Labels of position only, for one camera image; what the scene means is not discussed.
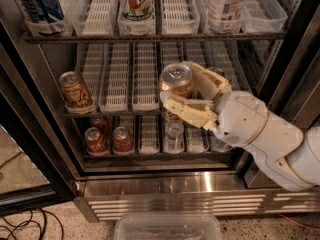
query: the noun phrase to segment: floor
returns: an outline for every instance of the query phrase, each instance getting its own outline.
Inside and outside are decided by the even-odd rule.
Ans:
[[[23,153],[6,163],[8,159],[13,158],[20,151],[10,136],[0,127],[0,194],[47,183],[45,177]],[[39,210],[33,211],[32,214],[24,212],[0,218],[0,240],[112,240],[114,237],[116,221],[88,223],[73,202],[45,207],[43,211],[47,223],[45,223],[43,213]],[[320,213],[288,216],[300,223],[320,227]],[[303,228],[280,215],[218,217],[217,219],[220,223],[223,239],[228,240],[320,239],[320,230]],[[42,238],[39,238],[41,235],[39,226],[44,233]]]

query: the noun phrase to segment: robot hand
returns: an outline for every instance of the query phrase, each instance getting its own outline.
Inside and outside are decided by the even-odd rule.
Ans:
[[[166,109],[198,128],[213,131],[232,147],[247,150],[259,169],[287,190],[320,185],[319,128],[311,129],[304,138],[300,129],[268,111],[251,93],[231,92],[221,76],[195,63],[190,67],[195,86],[206,100],[186,100],[163,92],[160,98]]]

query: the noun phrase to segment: brown soda can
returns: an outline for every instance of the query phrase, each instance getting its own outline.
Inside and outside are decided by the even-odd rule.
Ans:
[[[102,153],[108,151],[108,142],[103,133],[97,127],[86,130],[84,140],[91,153]]]
[[[110,134],[110,126],[105,116],[95,116],[89,118],[91,127],[97,127],[106,137]]]
[[[169,91],[186,99],[191,98],[194,79],[191,68],[185,63],[172,63],[167,65],[159,79],[160,91]],[[182,122],[178,116],[164,109],[163,117],[168,122]]]
[[[92,105],[92,97],[80,74],[69,71],[59,78],[61,91],[70,108],[85,108]]]
[[[133,140],[130,130],[124,126],[119,126],[114,129],[112,140],[114,151],[129,152],[133,149]]]

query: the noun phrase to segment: can top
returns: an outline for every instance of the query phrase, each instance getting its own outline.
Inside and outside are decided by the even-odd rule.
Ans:
[[[86,130],[84,138],[88,141],[96,141],[100,138],[101,131],[97,127],[91,127]]]
[[[124,126],[119,126],[113,131],[113,138],[115,140],[125,140],[129,136],[129,129]]]
[[[74,71],[63,73],[59,78],[59,85],[62,87],[72,87],[80,82],[80,75]]]
[[[192,71],[187,65],[170,64],[162,71],[162,78],[168,86],[183,86],[192,80]]]
[[[95,116],[95,117],[89,118],[90,124],[100,124],[103,120],[104,120],[103,116]]]

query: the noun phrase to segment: blue can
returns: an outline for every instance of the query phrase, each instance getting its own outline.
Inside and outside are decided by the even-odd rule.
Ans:
[[[60,34],[65,30],[64,14],[59,0],[21,0],[30,21],[43,36]]]

